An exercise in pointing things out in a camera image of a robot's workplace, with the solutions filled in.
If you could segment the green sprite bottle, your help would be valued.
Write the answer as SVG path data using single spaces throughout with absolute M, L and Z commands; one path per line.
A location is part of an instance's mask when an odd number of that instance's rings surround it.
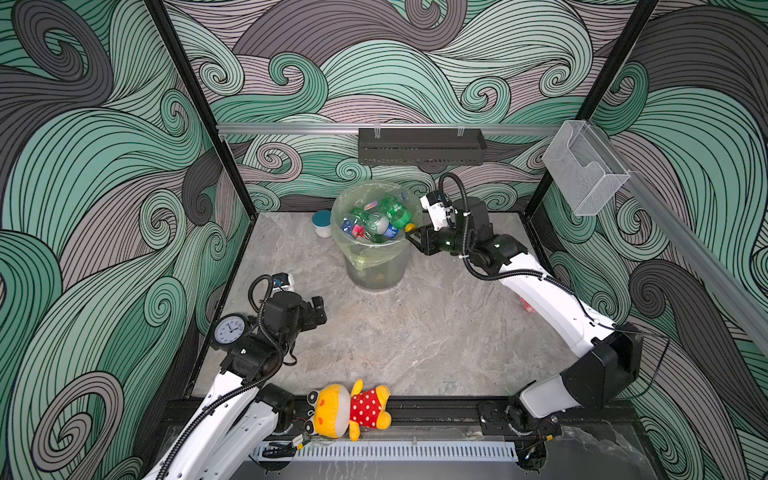
M 379 207 L 393 227 L 402 230 L 411 223 L 412 212 L 394 195 L 383 196 L 379 201 Z

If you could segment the clear bottle blue cap front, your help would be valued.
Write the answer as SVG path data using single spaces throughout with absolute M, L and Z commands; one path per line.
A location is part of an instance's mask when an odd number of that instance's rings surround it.
M 366 235 L 365 223 L 361 217 L 349 214 L 342 219 L 341 230 L 353 239 L 364 238 Z

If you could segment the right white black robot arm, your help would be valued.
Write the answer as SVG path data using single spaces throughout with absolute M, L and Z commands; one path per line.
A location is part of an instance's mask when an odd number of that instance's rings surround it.
M 514 428 L 528 431 L 540 420 L 573 408 L 601 409 L 639 375 L 643 338 L 582 302 L 551 276 L 508 234 L 497 234 L 488 209 L 476 197 L 449 202 L 436 192 L 423 196 L 429 222 L 406 230 L 423 254 L 459 257 L 476 279 L 495 281 L 529 304 L 565 341 L 576 362 L 550 378 L 534 381 L 510 399 Z

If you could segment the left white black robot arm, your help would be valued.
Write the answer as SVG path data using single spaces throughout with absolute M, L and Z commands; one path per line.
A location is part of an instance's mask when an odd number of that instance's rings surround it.
M 270 382 L 302 332 L 327 322 L 324 300 L 291 291 L 254 316 L 233 313 L 214 327 L 226 356 L 208 393 L 147 479 L 228 479 L 267 437 L 290 430 L 295 395 Z

